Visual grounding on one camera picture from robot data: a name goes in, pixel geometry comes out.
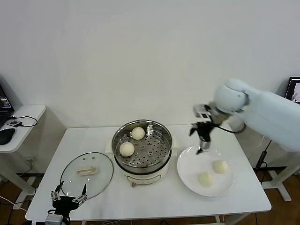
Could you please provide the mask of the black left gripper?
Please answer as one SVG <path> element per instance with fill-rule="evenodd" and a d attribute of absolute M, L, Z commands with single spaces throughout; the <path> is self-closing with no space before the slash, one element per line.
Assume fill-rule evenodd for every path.
<path fill-rule="evenodd" d="M 52 199 L 52 206 L 54 207 L 54 214 L 57 215 L 69 215 L 71 211 L 78 209 L 79 204 L 83 204 L 87 200 L 87 188 L 86 184 L 82 190 L 82 194 L 75 198 L 69 196 L 61 196 L 60 190 L 64 181 L 62 181 L 55 190 L 50 192 Z"/>

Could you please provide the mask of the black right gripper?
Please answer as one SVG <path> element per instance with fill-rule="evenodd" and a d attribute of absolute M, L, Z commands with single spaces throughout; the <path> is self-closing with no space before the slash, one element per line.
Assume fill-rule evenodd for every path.
<path fill-rule="evenodd" d="M 194 132 L 198 133 L 200 143 L 195 154 L 199 155 L 210 148 L 210 133 L 215 128 L 215 125 L 212 122 L 198 122 L 196 125 L 197 126 L 191 127 L 189 136 L 191 136 Z"/>

